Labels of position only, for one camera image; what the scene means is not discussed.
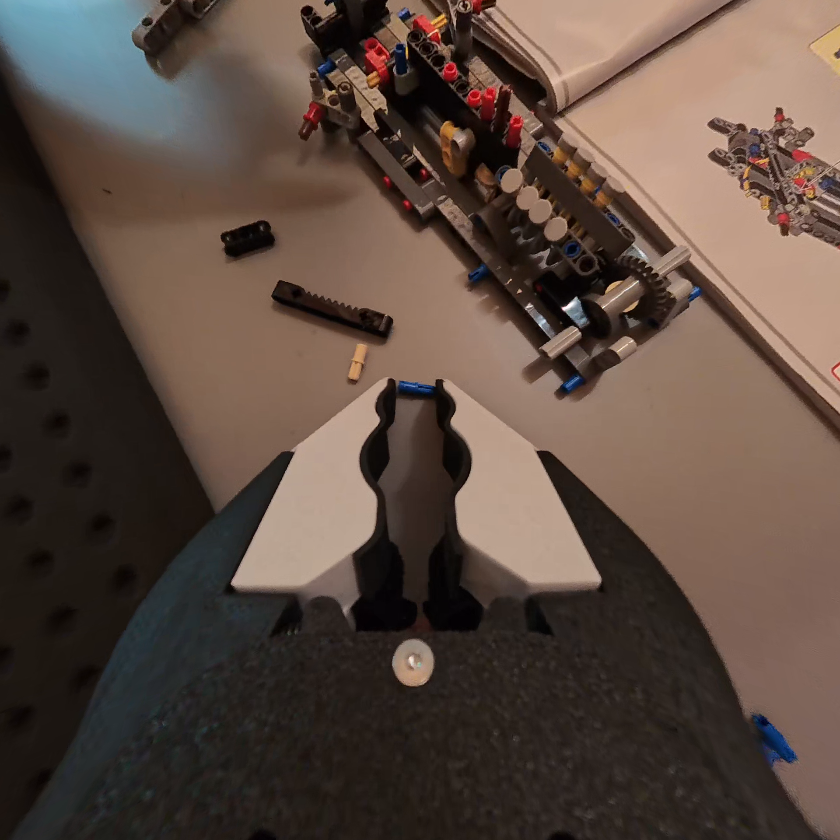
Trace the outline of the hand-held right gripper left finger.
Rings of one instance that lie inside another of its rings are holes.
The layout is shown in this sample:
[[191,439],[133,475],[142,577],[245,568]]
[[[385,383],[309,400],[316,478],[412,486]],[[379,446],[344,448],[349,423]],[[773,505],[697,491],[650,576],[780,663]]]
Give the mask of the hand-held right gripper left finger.
[[239,594],[327,596],[398,621],[398,552],[380,479],[396,383],[383,379],[301,441],[231,580]]

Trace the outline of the grey beam with yellow connectors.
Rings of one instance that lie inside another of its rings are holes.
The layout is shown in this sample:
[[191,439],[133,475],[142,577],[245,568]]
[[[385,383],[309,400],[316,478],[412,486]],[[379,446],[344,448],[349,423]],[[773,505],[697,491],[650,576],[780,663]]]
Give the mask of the grey beam with yellow connectors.
[[219,1],[153,1],[134,27],[134,46],[150,57],[164,52],[184,27],[203,20]]

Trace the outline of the building instruction booklet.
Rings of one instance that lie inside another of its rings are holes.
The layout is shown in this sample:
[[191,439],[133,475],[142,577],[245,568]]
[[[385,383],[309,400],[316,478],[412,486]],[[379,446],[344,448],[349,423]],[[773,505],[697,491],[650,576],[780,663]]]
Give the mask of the building instruction booklet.
[[838,426],[839,3],[497,2],[475,39]]

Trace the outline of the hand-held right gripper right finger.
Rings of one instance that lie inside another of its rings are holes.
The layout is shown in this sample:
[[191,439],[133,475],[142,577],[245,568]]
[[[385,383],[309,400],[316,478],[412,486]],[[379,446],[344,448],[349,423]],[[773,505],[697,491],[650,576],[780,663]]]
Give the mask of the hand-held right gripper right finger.
[[453,489],[434,547],[434,618],[596,591],[602,576],[535,446],[451,381],[436,381],[435,408]]

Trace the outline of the small black beam piece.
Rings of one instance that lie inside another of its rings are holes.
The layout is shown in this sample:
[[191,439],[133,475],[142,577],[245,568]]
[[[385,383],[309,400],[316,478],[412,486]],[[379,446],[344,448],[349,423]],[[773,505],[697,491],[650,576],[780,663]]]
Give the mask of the small black beam piece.
[[241,259],[256,252],[273,248],[276,238],[265,219],[241,225],[220,234],[224,254],[230,259]]

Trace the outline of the black toothed rack piece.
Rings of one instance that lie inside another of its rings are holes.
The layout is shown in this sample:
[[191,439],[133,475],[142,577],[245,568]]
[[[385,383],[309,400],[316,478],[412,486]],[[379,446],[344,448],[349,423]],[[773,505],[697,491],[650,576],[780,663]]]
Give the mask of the black toothed rack piece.
[[278,281],[270,296],[273,302],[283,307],[306,312],[377,338],[388,339],[392,334],[394,321],[391,316],[371,308],[356,308],[314,294],[289,281]]

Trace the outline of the toy car chassis model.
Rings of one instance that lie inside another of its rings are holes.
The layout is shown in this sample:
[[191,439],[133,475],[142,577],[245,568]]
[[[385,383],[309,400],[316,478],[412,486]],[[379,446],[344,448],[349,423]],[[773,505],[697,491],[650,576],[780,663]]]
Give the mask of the toy car chassis model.
[[384,1],[310,3],[321,56],[299,130],[343,130],[408,213],[442,219],[569,376],[570,395],[616,368],[698,299],[677,246],[543,105],[530,109],[478,57],[473,23],[493,2],[435,18]]

